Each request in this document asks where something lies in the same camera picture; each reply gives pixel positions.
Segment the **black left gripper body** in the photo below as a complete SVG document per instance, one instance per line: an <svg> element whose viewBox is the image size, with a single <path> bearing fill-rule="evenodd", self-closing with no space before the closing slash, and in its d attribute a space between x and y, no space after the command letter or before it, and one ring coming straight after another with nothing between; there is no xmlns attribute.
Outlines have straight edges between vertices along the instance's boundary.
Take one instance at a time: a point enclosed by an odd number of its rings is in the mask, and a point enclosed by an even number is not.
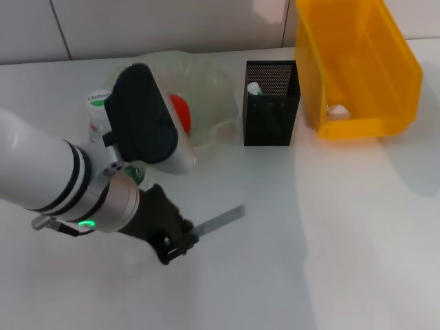
<svg viewBox="0 0 440 330"><path fill-rule="evenodd" d="M191 248L186 233L192 229L193 223L183 218L162 187L154 184L151 189L140 191L135 215L118 232L146 241L157 255L167 255L173 250L182 255Z"/></svg>

